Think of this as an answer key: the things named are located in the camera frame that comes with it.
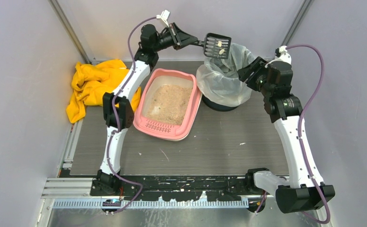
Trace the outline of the white bin liner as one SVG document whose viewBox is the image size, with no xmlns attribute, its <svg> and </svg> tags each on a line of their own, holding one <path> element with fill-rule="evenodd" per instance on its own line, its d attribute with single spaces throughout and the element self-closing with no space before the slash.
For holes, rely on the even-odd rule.
<svg viewBox="0 0 367 227">
<path fill-rule="evenodd" d="M 196 72 L 197 87 L 212 103 L 240 106 L 250 99 L 252 90 L 239 80 L 238 70 L 255 59 L 245 46 L 232 43 L 228 59 L 205 58 Z"/>
</svg>

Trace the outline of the black litter scoop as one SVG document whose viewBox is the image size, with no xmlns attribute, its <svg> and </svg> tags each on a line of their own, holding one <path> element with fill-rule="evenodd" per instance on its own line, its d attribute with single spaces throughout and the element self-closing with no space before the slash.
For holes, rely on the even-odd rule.
<svg viewBox="0 0 367 227">
<path fill-rule="evenodd" d="M 222 47 L 218 47 L 217 43 L 218 41 L 222 42 Z M 224 35 L 214 34 L 214 33 L 208 33 L 206 34 L 203 42 L 203 55 L 208 58 L 215 58 L 215 59 L 228 59 L 229 52 L 231 48 L 231 41 L 232 38 Z M 220 49 L 225 49 L 225 53 L 222 55 L 219 55 Z"/>
</svg>

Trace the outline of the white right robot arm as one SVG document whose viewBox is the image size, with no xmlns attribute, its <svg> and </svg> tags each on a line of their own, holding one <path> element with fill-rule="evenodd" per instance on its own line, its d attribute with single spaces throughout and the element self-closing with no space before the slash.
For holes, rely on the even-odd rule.
<svg viewBox="0 0 367 227">
<path fill-rule="evenodd" d="M 292 66 L 285 61 L 268 63 L 257 57 L 238 70 L 239 80 L 263 95 L 264 109 L 281 140 L 289 179 L 267 168 L 249 169 L 244 185 L 250 192 L 265 191 L 275 197 L 281 212 L 318 210 L 335 196 L 333 185 L 324 183 L 308 145 L 304 124 L 300 123 L 301 101 L 291 94 Z"/>
</svg>

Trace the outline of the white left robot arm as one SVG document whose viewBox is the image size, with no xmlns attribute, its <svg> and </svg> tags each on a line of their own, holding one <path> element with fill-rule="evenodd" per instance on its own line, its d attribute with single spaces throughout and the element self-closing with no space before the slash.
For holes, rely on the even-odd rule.
<svg viewBox="0 0 367 227">
<path fill-rule="evenodd" d="M 143 80 L 148 77 L 158 62 L 158 52 L 169 47 L 180 50 L 186 46 L 204 47 L 205 42 L 182 31 L 171 23 L 161 32 L 154 25 L 141 28 L 136 52 L 128 45 L 132 66 L 122 83 L 103 97 L 103 117 L 107 127 L 107 141 L 100 169 L 92 180 L 91 196 L 118 195 L 126 179 L 120 176 L 120 159 L 125 136 L 134 121 L 132 99 Z"/>
</svg>

